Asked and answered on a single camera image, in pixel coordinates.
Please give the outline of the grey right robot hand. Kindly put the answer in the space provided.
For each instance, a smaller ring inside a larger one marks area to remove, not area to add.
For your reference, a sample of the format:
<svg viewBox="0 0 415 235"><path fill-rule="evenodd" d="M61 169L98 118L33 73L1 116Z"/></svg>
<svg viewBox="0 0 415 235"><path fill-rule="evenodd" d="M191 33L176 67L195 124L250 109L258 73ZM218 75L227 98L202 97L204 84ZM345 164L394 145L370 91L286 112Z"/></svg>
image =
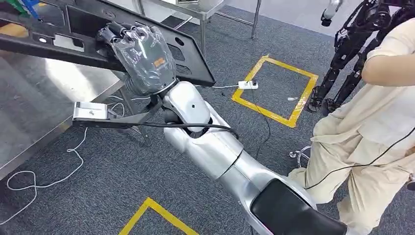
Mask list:
<svg viewBox="0 0 415 235"><path fill-rule="evenodd" d="M159 94L178 82L175 59L159 28L138 22L109 22L96 38L109 45L126 69L125 85L132 93Z"/></svg>

